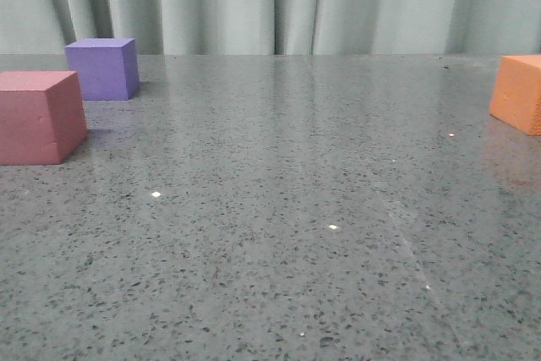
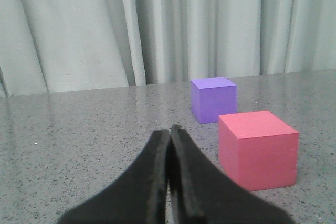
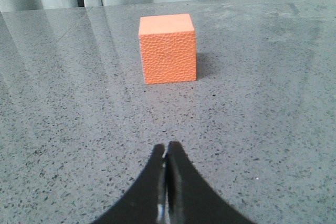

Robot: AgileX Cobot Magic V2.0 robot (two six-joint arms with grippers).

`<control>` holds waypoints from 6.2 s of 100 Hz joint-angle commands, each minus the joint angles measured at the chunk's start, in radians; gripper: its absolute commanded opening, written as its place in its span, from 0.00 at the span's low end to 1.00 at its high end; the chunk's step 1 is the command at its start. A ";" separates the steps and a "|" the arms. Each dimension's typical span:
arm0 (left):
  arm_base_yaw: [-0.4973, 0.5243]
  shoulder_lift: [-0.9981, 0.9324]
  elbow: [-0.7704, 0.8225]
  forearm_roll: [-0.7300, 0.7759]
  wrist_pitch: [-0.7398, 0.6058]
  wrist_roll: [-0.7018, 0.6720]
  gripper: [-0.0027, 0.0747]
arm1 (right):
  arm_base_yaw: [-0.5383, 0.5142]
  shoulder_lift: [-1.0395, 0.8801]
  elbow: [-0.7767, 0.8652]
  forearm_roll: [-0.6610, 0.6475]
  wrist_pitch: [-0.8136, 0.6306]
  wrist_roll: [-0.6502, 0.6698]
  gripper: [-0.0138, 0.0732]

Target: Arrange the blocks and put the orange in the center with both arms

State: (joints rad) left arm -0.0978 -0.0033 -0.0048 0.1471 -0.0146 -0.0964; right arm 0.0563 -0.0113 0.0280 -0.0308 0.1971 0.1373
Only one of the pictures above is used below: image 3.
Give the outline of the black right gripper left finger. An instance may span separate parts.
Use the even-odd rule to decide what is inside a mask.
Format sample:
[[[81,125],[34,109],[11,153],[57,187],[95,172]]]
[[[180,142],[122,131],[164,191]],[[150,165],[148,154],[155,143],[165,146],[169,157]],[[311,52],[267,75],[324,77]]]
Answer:
[[[133,185],[94,223],[165,223],[164,145],[155,145]]]

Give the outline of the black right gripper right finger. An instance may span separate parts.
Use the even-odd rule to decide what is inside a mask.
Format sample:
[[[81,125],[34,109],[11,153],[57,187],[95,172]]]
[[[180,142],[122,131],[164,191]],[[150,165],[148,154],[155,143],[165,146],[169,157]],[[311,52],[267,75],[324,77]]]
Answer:
[[[169,143],[165,159],[170,223],[252,223],[202,178],[180,142]]]

